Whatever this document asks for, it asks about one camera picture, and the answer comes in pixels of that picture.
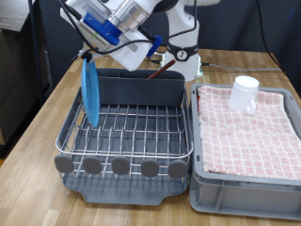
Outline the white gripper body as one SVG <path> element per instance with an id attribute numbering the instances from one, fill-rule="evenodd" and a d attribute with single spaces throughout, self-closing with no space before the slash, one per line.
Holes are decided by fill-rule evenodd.
<path id="1" fill-rule="evenodd" d="M 110 55 L 135 71 L 151 49 L 151 39 L 139 27 L 151 15 L 144 0 L 59 0 L 60 15 L 84 42 L 79 55 L 94 59 Z"/>

